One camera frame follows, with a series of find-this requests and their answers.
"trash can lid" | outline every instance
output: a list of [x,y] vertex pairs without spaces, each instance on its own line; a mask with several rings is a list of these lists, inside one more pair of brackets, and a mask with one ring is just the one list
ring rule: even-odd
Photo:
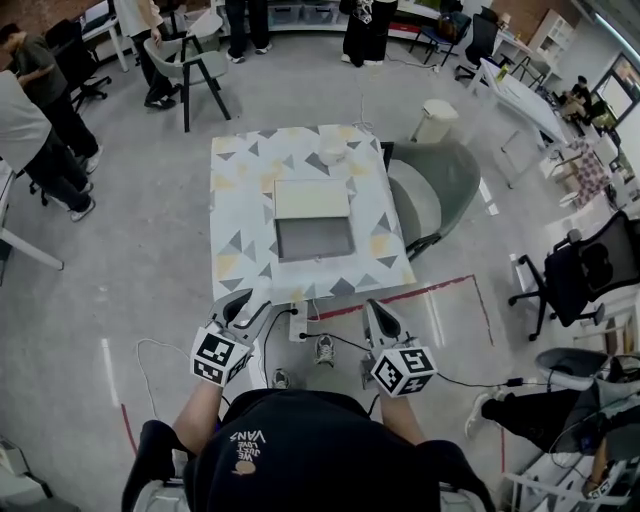
[[458,112],[444,100],[427,100],[422,108],[429,117],[435,117],[442,121],[453,121],[458,119]]

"fluorescent light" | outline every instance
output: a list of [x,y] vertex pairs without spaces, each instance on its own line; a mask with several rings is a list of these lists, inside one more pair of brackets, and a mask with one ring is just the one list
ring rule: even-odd
[[622,44],[622,46],[624,46],[625,50],[627,50],[627,52],[629,52],[629,54],[631,55],[631,57],[633,57],[637,62],[640,62],[640,55],[638,54],[637,51],[635,51],[633,49],[633,46],[631,46],[627,40],[622,37],[620,35],[620,33],[613,28],[609,22],[607,20],[605,20],[602,16],[600,16],[598,13],[596,13],[596,18],[597,20],[600,22],[600,24],[602,24],[609,32],[611,32],[611,34],[613,35],[613,37],[615,37],[618,41],[620,41],[620,43]]

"white shirt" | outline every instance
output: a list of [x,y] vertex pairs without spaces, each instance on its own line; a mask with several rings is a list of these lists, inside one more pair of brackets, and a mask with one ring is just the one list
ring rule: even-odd
[[0,156],[16,172],[44,146],[51,123],[20,87],[11,71],[0,72]]
[[129,37],[137,36],[145,30],[150,30],[156,28],[158,25],[162,25],[164,20],[162,16],[160,16],[160,8],[153,3],[153,0],[148,0],[148,2],[151,6],[151,14],[156,22],[153,27],[147,25],[142,18],[137,0],[114,0],[113,4],[123,35]]

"blue chair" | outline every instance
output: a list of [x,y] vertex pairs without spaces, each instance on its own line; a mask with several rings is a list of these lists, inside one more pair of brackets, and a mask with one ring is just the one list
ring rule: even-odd
[[471,26],[471,18],[469,16],[466,16],[465,14],[462,14],[462,13],[457,13],[457,15],[459,18],[464,17],[464,23],[462,24],[460,30],[458,30],[457,37],[455,38],[454,41],[450,41],[440,37],[436,33],[437,27],[425,26],[420,29],[420,32],[418,32],[418,35],[413,40],[413,43],[411,44],[411,48],[409,49],[409,53],[413,51],[413,47],[418,42],[418,39],[420,38],[420,34],[423,34],[429,39],[429,48],[427,49],[427,54],[425,56],[424,63],[426,64],[429,61],[429,58],[431,57],[431,55],[433,55],[435,52],[440,50],[440,46],[448,46],[449,49],[447,50],[447,54],[444,56],[444,60],[442,61],[442,64],[441,64],[442,66],[444,66],[445,62],[447,62],[447,59],[449,58],[449,55],[451,55],[451,52],[453,51],[453,47],[457,46],[460,43],[460,41],[464,39],[464,36],[467,35],[469,27]]

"power strip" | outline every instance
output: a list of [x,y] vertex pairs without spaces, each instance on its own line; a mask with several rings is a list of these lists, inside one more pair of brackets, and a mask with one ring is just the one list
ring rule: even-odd
[[289,341],[304,343],[301,334],[307,334],[307,318],[309,314],[309,303],[307,301],[294,302],[291,308],[298,310],[297,315],[289,316]]

